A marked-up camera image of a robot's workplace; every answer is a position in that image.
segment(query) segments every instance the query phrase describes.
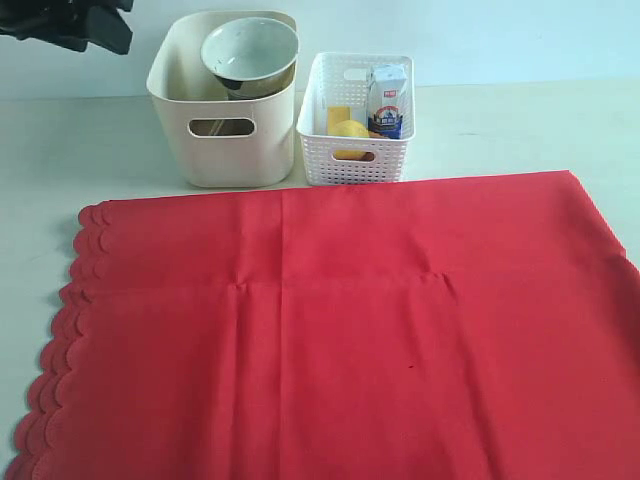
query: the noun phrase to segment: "tabletop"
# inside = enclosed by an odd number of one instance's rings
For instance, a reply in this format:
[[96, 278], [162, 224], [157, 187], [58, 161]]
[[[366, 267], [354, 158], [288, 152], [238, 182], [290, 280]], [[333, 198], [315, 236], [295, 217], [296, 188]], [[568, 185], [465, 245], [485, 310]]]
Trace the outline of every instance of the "tabletop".
[[[419, 88], [405, 179], [571, 170], [640, 265], [638, 98], [640, 79]], [[297, 143], [293, 172], [269, 188], [306, 186]], [[69, 281], [79, 210], [212, 191], [181, 179], [148, 98], [0, 102], [0, 469]]]

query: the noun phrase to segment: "yellow fruit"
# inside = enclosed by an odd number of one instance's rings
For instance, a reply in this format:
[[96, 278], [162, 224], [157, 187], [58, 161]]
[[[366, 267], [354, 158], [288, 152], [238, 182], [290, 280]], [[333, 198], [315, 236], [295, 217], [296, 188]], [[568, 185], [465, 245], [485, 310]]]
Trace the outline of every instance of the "yellow fruit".
[[327, 130], [333, 130], [337, 124], [345, 120], [351, 120], [350, 107], [329, 107], [329, 111], [327, 112]]
[[[360, 122], [345, 120], [329, 129], [329, 135], [333, 137], [369, 138], [369, 130]], [[337, 160], [360, 160], [365, 152], [357, 150], [337, 150], [334, 157]]]

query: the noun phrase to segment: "white storage bin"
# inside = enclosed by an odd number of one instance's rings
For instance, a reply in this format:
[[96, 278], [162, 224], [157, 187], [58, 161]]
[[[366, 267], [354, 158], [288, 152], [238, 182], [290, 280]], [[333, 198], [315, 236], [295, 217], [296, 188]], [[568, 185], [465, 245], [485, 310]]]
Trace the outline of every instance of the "white storage bin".
[[[403, 64], [409, 85], [400, 140], [327, 136], [327, 109], [348, 106], [352, 119], [366, 122], [369, 93], [367, 74], [374, 65]], [[312, 185], [335, 185], [401, 180], [407, 147], [415, 136], [413, 61], [408, 57], [321, 53], [311, 67], [297, 130], [302, 139], [307, 179]], [[371, 152], [372, 161], [337, 160], [337, 150]]]
[[[273, 18], [296, 29], [291, 17], [278, 12], [189, 15], [169, 30], [147, 79], [169, 145], [185, 177], [197, 186], [272, 185], [293, 166], [295, 65], [279, 93], [228, 101], [224, 87], [200, 57], [209, 33], [244, 17]], [[244, 119], [249, 128], [245, 135], [208, 136], [213, 121], [221, 119]]]

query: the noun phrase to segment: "red cloth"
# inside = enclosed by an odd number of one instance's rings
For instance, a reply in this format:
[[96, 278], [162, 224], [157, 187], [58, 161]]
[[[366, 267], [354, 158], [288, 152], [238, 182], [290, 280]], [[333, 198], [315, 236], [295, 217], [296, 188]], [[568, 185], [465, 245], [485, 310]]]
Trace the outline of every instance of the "red cloth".
[[106, 202], [7, 478], [640, 478], [640, 276], [568, 172]]

